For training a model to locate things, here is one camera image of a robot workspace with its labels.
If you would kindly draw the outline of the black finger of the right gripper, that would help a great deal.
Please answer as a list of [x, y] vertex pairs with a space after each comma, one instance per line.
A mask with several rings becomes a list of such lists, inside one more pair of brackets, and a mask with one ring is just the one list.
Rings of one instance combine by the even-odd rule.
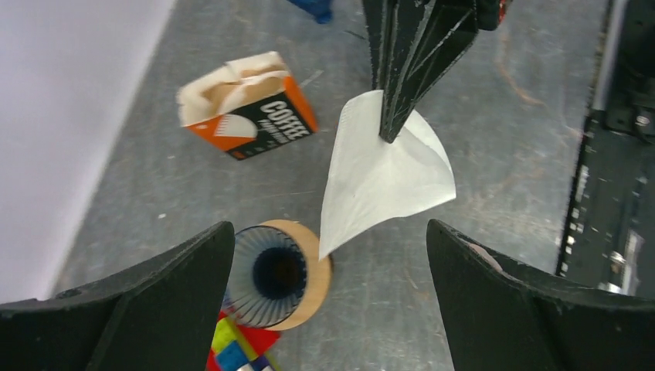
[[472, 45], [477, 3], [386, 1], [383, 14], [379, 136], [392, 143], [417, 103]]
[[371, 56], [372, 89], [381, 90], [385, 81], [389, 2], [385, 0], [363, 0], [362, 4]]

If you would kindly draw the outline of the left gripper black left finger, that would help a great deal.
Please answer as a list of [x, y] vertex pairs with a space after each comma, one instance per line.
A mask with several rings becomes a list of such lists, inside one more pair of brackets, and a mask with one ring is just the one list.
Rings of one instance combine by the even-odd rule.
[[3, 304], [1, 368], [203, 370], [234, 248], [220, 222], [106, 278]]

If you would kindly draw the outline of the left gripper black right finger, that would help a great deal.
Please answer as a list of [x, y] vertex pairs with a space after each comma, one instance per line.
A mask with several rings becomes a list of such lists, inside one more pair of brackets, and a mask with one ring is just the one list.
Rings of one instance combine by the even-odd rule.
[[654, 302], [557, 277], [430, 220], [426, 250], [457, 370], [652, 370]]

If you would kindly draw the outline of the white paper coffee filter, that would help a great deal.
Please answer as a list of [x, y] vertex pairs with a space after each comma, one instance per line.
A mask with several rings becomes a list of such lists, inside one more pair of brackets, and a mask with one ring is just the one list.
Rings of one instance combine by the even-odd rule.
[[452, 165], [441, 140], [412, 111], [393, 143], [378, 135], [382, 90], [343, 107], [321, 208], [319, 257], [371, 227], [456, 198]]

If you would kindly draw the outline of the orange coffee filter box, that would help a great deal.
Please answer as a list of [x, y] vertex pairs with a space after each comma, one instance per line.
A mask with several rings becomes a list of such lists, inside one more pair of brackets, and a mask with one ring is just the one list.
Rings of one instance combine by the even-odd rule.
[[177, 93], [183, 128], [242, 161], [317, 132], [311, 105], [276, 51], [232, 60]]

